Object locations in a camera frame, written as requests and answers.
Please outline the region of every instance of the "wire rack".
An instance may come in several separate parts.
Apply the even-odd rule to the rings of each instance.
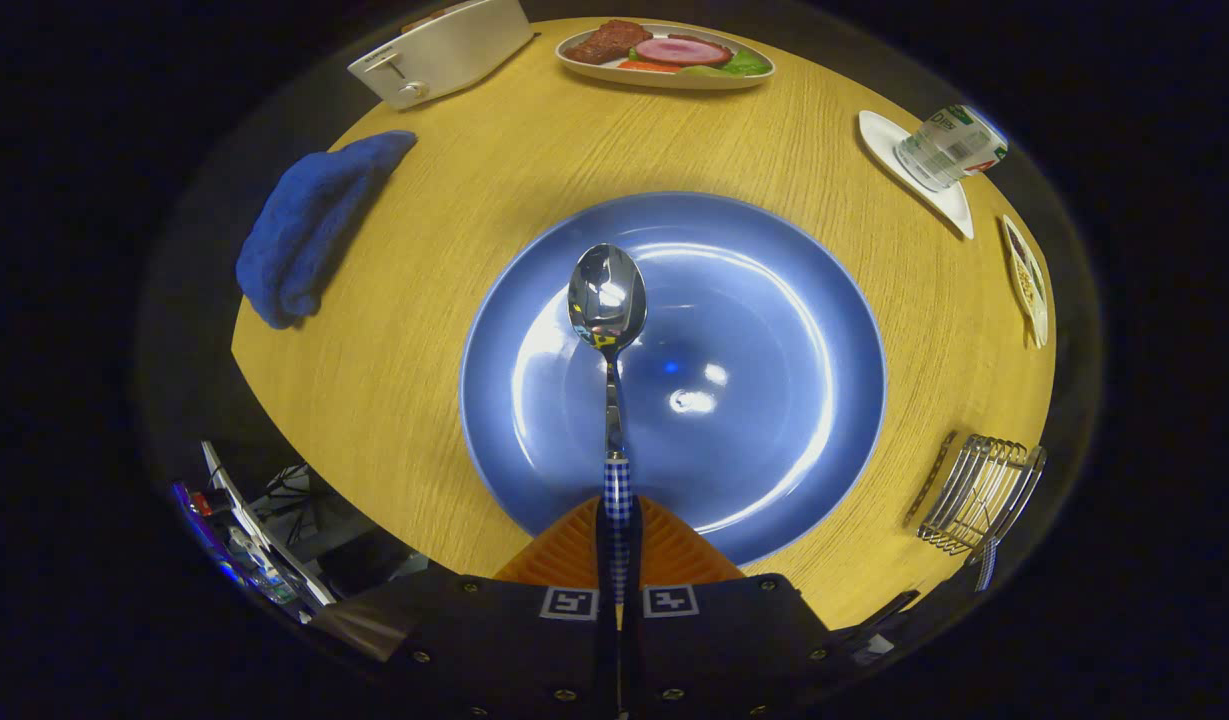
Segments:
[[[1045,469],[1045,448],[1036,446],[1029,451],[1018,442],[971,434],[944,471],[954,442],[956,432],[943,441],[934,468],[907,514],[907,523],[925,509],[916,537],[949,555],[967,550],[978,555],[1010,532],[1027,505]],[[943,487],[932,498],[929,490],[939,478],[944,478]]]

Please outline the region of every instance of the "white dish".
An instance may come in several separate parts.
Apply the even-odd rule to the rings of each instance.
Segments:
[[[1045,295],[1048,292],[1045,288],[1045,274],[1040,272],[1040,263],[1024,238],[1023,231],[1008,215],[1000,215],[1000,233],[1011,258],[1010,279],[1015,288],[1018,307],[1027,316],[1031,340],[1036,346],[1045,346],[1045,343],[1050,342],[1050,306],[1045,303]],[[1031,284],[1034,288],[1031,296],[1024,290],[1025,284]]]
[[[906,140],[911,135],[909,131],[882,118],[882,115],[873,113],[873,111],[858,113],[858,131],[862,133],[866,150],[870,150],[893,177],[912,188],[912,192],[922,197],[930,206],[943,213],[944,217],[952,220],[952,225],[956,225],[967,240],[975,240],[975,217],[970,214],[970,199],[965,195],[965,188],[961,187],[961,183],[952,184],[946,190],[929,190],[928,187],[916,182],[916,178],[893,156],[893,147]]]
[[[564,50],[569,50],[570,47],[578,45],[579,42],[586,41],[587,37],[591,37],[591,34],[596,32],[596,28],[578,33],[576,36],[560,42],[560,44],[556,47],[556,59],[560,60],[565,68],[569,68],[574,70],[574,72],[581,74],[583,76],[607,79],[611,82],[623,82],[627,85],[640,85],[645,87],[675,87],[677,90],[736,90],[739,87],[751,87],[768,81],[769,77],[774,77],[774,72],[778,72],[778,66],[774,65],[774,60],[771,60],[768,55],[761,53],[761,50],[756,50],[755,47],[744,45],[742,42],[735,41],[732,37],[725,37],[714,32],[681,26],[642,23],[642,27],[654,33],[654,37],[666,37],[669,34],[692,34],[702,38],[703,41],[725,45],[730,52],[736,54],[739,50],[747,50],[768,64],[771,71],[762,72],[758,76],[692,76],[692,74],[653,72],[653,70],[629,70],[618,68],[618,64],[626,61],[627,58],[610,60],[610,63],[601,65],[587,65],[586,63],[570,60],[563,55]]]

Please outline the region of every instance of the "lettuce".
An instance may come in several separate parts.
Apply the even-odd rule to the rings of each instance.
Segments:
[[[681,70],[683,76],[707,76],[707,77],[734,77],[732,74],[725,72],[719,68],[708,68],[707,65],[689,65]]]
[[[721,65],[720,69],[732,76],[760,76],[761,74],[769,72],[774,68],[764,64],[764,61],[762,61],[755,53],[739,50],[737,53],[734,53],[734,57],[730,58],[728,63]]]

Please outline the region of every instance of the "tomato slice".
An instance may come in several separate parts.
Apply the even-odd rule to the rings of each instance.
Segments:
[[[681,72],[681,65],[666,65],[664,63],[645,63],[643,60],[626,60],[619,63],[624,70],[653,70],[653,72]]]

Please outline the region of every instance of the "wood grain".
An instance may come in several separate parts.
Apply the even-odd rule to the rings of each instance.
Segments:
[[[597,202],[736,197],[842,260],[875,311],[889,364],[882,436],[855,490],[809,536],[745,570],[785,574],[828,625],[858,623],[906,589],[928,592],[964,560],[902,527],[939,442],[967,429],[1030,446],[1050,405],[1059,328],[1046,348],[1029,345],[998,229],[1008,213],[1030,241],[1026,219],[991,179],[968,178],[976,240],[962,240],[862,149],[858,111],[908,131],[919,119],[760,42],[745,38],[778,74],[746,91],[568,72],[556,44],[603,20],[535,23],[542,36],[481,85],[406,113],[377,106],[340,138],[336,147],[390,129],[419,140],[320,313],[277,332],[242,303],[234,355],[249,387],[377,523],[454,570],[492,575],[530,539],[483,488],[458,424],[458,360],[494,278],[537,233]]]

